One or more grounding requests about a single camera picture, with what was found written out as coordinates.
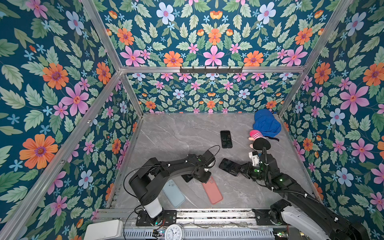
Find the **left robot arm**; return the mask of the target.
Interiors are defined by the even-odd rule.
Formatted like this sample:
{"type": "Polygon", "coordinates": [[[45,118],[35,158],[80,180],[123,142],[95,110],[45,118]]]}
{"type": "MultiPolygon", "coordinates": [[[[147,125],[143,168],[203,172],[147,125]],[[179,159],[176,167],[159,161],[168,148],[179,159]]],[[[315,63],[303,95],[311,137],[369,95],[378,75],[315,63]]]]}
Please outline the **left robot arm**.
{"type": "Polygon", "coordinates": [[[209,169],[215,161],[215,155],[209,150],[202,155],[189,154],[170,162],[150,158],[135,171],[128,184],[148,216],[155,220],[164,212],[158,196],[168,180],[182,177],[187,183],[195,179],[206,184],[212,175],[209,169]]]}

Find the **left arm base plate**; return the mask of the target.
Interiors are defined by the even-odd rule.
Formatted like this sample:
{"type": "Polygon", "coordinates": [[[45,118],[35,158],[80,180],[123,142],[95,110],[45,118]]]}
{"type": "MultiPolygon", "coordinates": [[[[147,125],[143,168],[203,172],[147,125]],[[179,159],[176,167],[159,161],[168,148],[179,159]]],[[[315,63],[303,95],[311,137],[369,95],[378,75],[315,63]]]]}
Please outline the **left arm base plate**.
{"type": "Polygon", "coordinates": [[[146,210],[139,211],[136,226],[137,227],[161,227],[170,226],[177,221],[176,210],[163,210],[157,217],[151,218],[146,210]]]}

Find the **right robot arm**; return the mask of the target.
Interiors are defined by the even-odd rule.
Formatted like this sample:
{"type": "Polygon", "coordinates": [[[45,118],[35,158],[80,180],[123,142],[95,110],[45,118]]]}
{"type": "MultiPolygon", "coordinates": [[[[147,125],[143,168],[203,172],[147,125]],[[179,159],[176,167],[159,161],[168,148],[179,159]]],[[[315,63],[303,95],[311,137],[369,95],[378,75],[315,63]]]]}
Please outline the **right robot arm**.
{"type": "Polygon", "coordinates": [[[297,228],[312,240],[367,240],[367,229],[358,222],[350,222],[325,207],[306,192],[291,176],[282,173],[276,159],[267,153],[259,163],[241,165],[239,173],[254,181],[264,181],[265,187],[282,199],[271,205],[272,223],[286,223],[297,228]]]}

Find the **pink phone case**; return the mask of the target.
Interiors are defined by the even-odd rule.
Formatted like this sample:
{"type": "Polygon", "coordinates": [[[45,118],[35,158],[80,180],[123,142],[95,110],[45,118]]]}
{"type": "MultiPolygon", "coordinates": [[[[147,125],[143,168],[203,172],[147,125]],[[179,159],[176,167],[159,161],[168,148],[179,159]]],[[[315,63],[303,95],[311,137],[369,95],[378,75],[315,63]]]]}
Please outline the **pink phone case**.
{"type": "Polygon", "coordinates": [[[207,183],[202,184],[207,197],[212,205],[215,205],[223,200],[223,195],[221,191],[219,190],[216,181],[214,180],[213,176],[209,178],[207,183]]]}

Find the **black phone case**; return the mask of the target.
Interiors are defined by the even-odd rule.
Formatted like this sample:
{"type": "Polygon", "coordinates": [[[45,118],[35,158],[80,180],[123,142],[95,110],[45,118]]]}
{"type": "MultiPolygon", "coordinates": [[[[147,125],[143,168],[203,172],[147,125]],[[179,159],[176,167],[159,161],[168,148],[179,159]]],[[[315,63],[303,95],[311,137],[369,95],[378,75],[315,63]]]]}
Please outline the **black phone case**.
{"type": "Polygon", "coordinates": [[[220,131],[220,137],[223,149],[231,149],[233,147],[232,136],[230,131],[220,131]]]}

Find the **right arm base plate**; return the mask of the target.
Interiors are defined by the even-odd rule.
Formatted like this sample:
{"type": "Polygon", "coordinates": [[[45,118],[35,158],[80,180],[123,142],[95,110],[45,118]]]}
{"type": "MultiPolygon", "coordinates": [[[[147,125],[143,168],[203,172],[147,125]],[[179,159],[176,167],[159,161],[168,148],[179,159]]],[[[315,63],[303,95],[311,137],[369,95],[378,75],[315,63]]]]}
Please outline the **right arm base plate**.
{"type": "Polygon", "coordinates": [[[256,222],[259,226],[275,225],[284,223],[280,212],[271,209],[252,209],[255,214],[256,222]]]}

